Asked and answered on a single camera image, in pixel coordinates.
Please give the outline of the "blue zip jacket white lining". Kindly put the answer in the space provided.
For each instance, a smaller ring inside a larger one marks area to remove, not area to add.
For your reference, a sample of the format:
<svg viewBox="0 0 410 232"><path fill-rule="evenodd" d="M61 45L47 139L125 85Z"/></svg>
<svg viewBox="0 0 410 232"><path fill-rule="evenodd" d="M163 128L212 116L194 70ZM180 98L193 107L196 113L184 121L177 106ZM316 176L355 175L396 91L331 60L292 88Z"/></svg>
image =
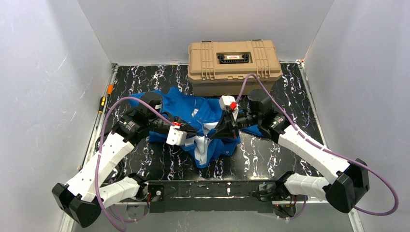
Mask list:
<svg viewBox="0 0 410 232"><path fill-rule="evenodd" d="M197 129L199 134L187 136L181 148L194 158L198 168L206 167L220 155L231 156L241 143L239 136L233 139L208 139L222 115L218 99L186 95L177 87L172 87L168 93L154 92L163 97L163 111L180 117Z"/></svg>

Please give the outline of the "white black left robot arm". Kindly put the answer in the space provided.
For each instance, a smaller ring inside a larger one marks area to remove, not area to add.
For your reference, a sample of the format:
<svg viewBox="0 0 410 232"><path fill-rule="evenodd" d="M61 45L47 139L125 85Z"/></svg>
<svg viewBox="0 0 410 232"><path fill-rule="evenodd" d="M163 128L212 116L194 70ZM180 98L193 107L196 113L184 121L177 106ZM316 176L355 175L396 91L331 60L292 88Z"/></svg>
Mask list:
<svg viewBox="0 0 410 232"><path fill-rule="evenodd" d="M100 136L96 153L82 169L65 184L57 183L52 194L61 210L76 221L82 228L93 224L107 208L127 198L136 198L149 203L151 199L162 200L158 186L150 187L142 176L132 173L123 179L103 185L113 169L150 132L166 136L169 145L184 145L185 139L198 135L198 129L189 125L181 117L163 112L163 97L156 92L146 92L140 98L124 97L137 101L138 105L123 115L111 131Z"/></svg>

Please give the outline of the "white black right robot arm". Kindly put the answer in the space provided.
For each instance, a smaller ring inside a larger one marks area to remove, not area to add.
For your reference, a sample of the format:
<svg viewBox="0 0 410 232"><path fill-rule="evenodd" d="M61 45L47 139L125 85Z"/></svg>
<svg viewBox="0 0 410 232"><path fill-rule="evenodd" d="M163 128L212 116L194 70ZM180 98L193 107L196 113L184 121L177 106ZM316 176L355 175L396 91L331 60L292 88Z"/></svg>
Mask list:
<svg viewBox="0 0 410 232"><path fill-rule="evenodd" d="M350 212L369 191L368 170L360 159L346 161L325 151L274 106L262 89L249 93L248 109L240 111L233 96L221 96L222 116L210 139L237 138L239 130L251 126L264 138L287 148L320 172L320 177L288 171L276 181L273 195L305 195L326 200L342 213Z"/></svg>

